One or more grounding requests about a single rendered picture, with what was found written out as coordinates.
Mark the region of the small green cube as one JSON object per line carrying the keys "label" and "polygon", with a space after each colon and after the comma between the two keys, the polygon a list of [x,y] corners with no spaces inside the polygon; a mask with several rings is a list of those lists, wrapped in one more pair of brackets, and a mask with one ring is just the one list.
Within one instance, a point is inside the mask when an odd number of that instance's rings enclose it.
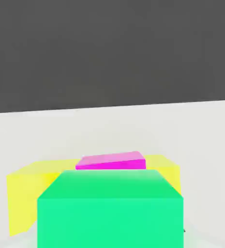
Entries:
{"label": "small green cube", "polygon": [[184,248],[183,197],[156,170],[67,170],[37,201],[37,248]]}

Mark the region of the small magenta cube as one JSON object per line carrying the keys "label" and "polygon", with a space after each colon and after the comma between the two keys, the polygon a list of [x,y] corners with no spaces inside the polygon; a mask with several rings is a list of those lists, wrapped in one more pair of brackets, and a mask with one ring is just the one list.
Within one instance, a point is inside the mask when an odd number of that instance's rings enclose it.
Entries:
{"label": "small magenta cube", "polygon": [[84,156],[76,170],[145,170],[146,160],[140,152]]}

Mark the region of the large yellow box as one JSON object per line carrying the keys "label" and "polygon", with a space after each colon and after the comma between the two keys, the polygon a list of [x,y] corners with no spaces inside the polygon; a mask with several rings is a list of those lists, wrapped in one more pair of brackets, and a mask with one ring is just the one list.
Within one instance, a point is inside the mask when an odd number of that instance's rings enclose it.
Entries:
{"label": "large yellow box", "polygon": [[[143,155],[146,169],[157,170],[181,192],[180,167],[163,155]],[[9,234],[26,232],[37,219],[37,198],[65,170],[75,170],[81,159],[33,162],[7,175]]]}

